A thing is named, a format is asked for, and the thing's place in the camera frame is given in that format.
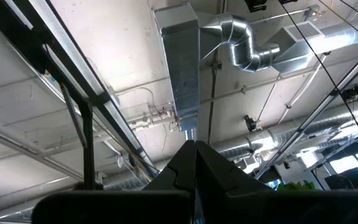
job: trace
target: fluorescent light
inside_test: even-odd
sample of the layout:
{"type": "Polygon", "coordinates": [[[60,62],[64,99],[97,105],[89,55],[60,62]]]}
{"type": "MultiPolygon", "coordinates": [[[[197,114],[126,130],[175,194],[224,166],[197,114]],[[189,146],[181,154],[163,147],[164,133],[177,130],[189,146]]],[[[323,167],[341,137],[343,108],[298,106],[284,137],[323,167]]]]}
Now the fluorescent light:
{"type": "Polygon", "coordinates": [[[100,95],[104,92],[103,87],[100,85],[98,79],[91,71],[85,59],[80,54],[80,51],[76,48],[73,41],[64,30],[63,26],[52,12],[46,1],[30,1],[31,5],[38,12],[41,19],[45,22],[45,25],[49,28],[53,36],[63,47],[64,51],[74,62],[75,66],[79,69],[85,80],[89,83],[93,91],[100,95]]]}

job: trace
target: concrete ceiling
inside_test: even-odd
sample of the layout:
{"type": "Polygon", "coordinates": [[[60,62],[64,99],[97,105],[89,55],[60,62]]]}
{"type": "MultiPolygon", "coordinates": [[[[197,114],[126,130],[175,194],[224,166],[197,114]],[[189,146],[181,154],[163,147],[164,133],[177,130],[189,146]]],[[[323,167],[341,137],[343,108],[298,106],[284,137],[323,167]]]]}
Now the concrete ceiling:
{"type": "MultiPolygon", "coordinates": [[[[171,6],[181,1],[171,0],[53,0],[52,3],[63,21],[73,34],[88,60],[97,68],[107,85],[115,91],[122,91],[133,86],[144,85],[144,89],[128,91],[119,96],[120,110],[127,119],[149,114],[154,104],[157,108],[172,106],[170,86],[164,78],[162,54],[158,44],[152,11],[171,6]]],[[[192,0],[197,11],[216,13],[216,0],[192,0]]],[[[358,0],[348,0],[355,5],[358,0]]],[[[317,0],[298,1],[285,5],[289,11],[304,9],[317,0]]],[[[338,1],[334,10],[344,17],[352,17],[351,10],[338,1]]],[[[276,1],[269,1],[266,11],[250,14],[243,0],[230,0],[228,11],[256,21],[265,17],[283,14],[284,10],[276,1]]],[[[301,22],[300,14],[294,20],[301,22]]],[[[319,28],[340,23],[334,14],[327,13],[313,23],[319,28]]],[[[264,43],[279,28],[290,25],[289,18],[275,19],[255,25],[255,37],[258,43],[264,43]]],[[[219,71],[216,96],[238,90],[242,85],[252,86],[277,78],[278,72],[272,68],[257,73],[244,73],[233,67],[228,60],[227,49],[220,51],[223,63],[219,71]]],[[[335,50],[325,61],[334,80],[338,81],[358,59],[358,44],[335,50]]],[[[307,69],[312,69],[316,61],[312,60],[307,69]]],[[[285,109],[287,103],[305,80],[297,78],[277,85],[263,116],[261,126],[274,125],[285,109]]],[[[211,96],[212,76],[208,67],[200,73],[200,97],[202,100],[211,96]]],[[[310,113],[332,88],[327,75],[320,71],[316,80],[303,95],[302,99],[290,110],[286,119],[297,118],[310,113]]],[[[247,133],[243,117],[248,114],[256,119],[265,103],[271,86],[249,91],[246,95],[236,95],[217,101],[214,106],[212,142],[234,138],[247,133]]],[[[207,139],[209,104],[200,106],[198,139],[207,139]]],[[[169,124],[146,129],[136,133],[154,162],[172,157],[185,141],[185,135],[179,131],[170,131],[169,124]]],[[[0,34],[0,130],[14,135],[41,149],[39,154],[48,152],[45,148],[66,139],[76,137],[73,125],[64,103],[62,103],[35,76],[34,72],[17,56],[15,51],[0,34]]],[[[112,140],[109,142],[121,150],[112,140]]],[[[16,151],[0,144],[0,195],[26,189],[20,197],[5,201],[7,205],[23,202],[24,198],[36,198],[48,191],[66,187],[76,182],[69,178],[53,187],[31,188],[65,175],[33,159],[22,156],[16,151]]],[[[118,168],[114,153],[103,143],[95,144],[96,170],[107,175],[124,172],[118,168]]],[[[53,155],[49,159],[78,174],[82,173],[82,150],[72,150],[53,155]]]]}

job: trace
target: ceiling mount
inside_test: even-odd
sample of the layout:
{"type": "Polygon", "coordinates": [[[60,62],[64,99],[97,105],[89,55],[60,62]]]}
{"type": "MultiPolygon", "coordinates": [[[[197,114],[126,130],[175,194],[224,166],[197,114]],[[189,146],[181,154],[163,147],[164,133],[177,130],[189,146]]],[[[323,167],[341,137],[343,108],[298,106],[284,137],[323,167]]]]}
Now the ceiling mount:
{"type": "MultiPolygon", "coordinates": [[[[267,6],[263,6],[267,0],[244,0],[247,3],[249,12],[257,12],[266,10],[267,6]]],[[[281,4],[289,2],[297,2],[298,0],[279,0],[281,4]]]]}

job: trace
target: rectangular duct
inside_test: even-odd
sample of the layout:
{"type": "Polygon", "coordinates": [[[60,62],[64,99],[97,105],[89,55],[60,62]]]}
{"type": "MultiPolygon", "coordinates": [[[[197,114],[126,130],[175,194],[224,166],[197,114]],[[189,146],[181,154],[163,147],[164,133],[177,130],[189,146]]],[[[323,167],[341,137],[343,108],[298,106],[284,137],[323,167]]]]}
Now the rectangular duct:
{"type": "Polygon", "coordinates": [[[197,126],[199,108],[199,29],[190,4],[155,11],[165,66],[182,130],[197,126]]]}
{"type": "MultiPolygon", "coordinates": [[[[324,34],[310,21],[297,25],[310,45],[317,50],[316,47],[324,40],[324,34]]],[[[306,68],[313,58],[309,46],[294,25],[281,28],[268,42],[280,46],[273,67],[281,73],[306,68]]]]}

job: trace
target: duct elbow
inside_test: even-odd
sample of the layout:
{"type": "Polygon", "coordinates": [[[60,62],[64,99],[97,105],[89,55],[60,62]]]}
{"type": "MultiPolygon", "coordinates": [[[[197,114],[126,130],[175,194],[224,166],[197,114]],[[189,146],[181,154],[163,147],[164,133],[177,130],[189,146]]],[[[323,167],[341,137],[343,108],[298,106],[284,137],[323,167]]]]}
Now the duct elbow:
{"type": "Polygon", "coordinates": [[[221,44],[229,45],[231,63],[245,72],[256,72],[269,68],[278,55],[278,44],[265,44],[257,47],[250,25],[241,17],[230,14],[217,15],[220,29],[221,44]]]}
{"type": "Polygon", "coordinates": [[[231,47],[231,63],[244,72],[257,72],[259,70],[271,67],[274,58],[278,55],[280,51],[280,47],[278,46],[278,44],[265,44],[259,48],[256,48],[253,53],[243,57],[246,58],[246,60],[241,60],[240,55],[234,54],[235,50],[232,50],[232,48],[234,47],[231,47]]]}

